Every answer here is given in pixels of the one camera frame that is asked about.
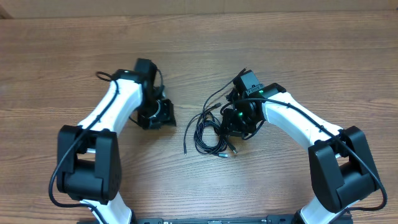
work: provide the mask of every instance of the table surface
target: table surface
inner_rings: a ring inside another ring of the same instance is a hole
[[[312,199],[307,153],[271,124],[250,141],[233,139],[239,153],[228,150],[228,159],[197,153],[190,129],[183,154],[188,121],[247,67],[325,120],[366,133],[389,203],[354,212],[354,220],[397,222],[397,12],[1,20],[0,30],[1,223],[92,218],[88,209],[49,200],[57,134],[102,99],[109,84],[95,71],[132,69],[138,57],[162,70],[177,119],[176,128],[160,131],[127,123],[119,137],[120,192],[139,218],[264,217],[294,213]],[[230,89],[212,103],[226,103]],[[205,138],[217,140],[211,129]],[[380,202],[376,192],[360,205]]]

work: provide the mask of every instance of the wooden surface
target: wooden surface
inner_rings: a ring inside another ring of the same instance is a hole
[[[138,217],[261,217],[294,213],[312,199],[305,150],[273,125],[250,141],[234,139],[239,154],[228,151],[229,159],[199,155],[191,129],[183,155],[189,119],[247,67],[325,120],[366,133],[389,203],[381,212],[354,212],[354,220],[397,223],[394,11],[2,20],[0,30],[1,223],[92,217],[84,208],[57,208],[47,196],[57,134],[102,99],[108,84],[95,71],[132,68],[138,57],[163,71],[178,125],[144,131],[128,123],[120,135],[120,192]],[[226,102],[218,96],[212,103]],[[205,136],[216,140],[212,130]],[[360,204],[380,202],[377,192]]]
[[[5,18],[395,10],[398,0],[0,0]]]

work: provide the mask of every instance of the wooden table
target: wooden table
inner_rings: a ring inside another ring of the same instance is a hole
[[[49,200],[57,134],[102,99],[108,84],[95,71],[131,69],[138,57],[163,71],[177,119],[160,131],[128,123],[119,137],[120,192],[138,217],[263,217],[312,199],[305,150],[273,125],[250,141],[234,139],[239,154],[228,150],[229,159],[199,155],[190,129],[183,155],[190,118],[247,67],[327,121],[366,133],[389,203],[354,220],[397,222],[398,13],[389,11],[0,21],[1,223],[92,218]],[[226,103],[222,94],[216,102]],[[217,140],[211,129],[205,137]],[[377,192],[360,205],[380,202]]]

